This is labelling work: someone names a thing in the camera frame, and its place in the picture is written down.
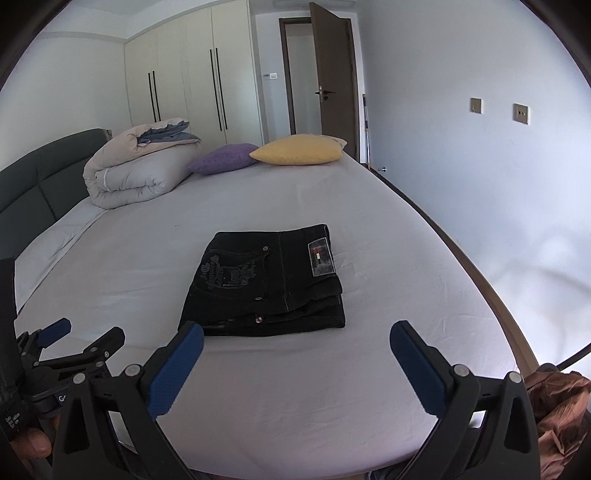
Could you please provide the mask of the left hand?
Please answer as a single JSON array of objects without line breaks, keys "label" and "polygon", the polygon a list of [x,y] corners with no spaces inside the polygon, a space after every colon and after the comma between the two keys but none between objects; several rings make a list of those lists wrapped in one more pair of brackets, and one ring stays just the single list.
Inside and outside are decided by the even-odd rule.
[{"label": "left hand", "polygon": [[47,458],[52,453],[48,436],[39,429],[29,429],[10,442],[17,457],[22,461]]}]

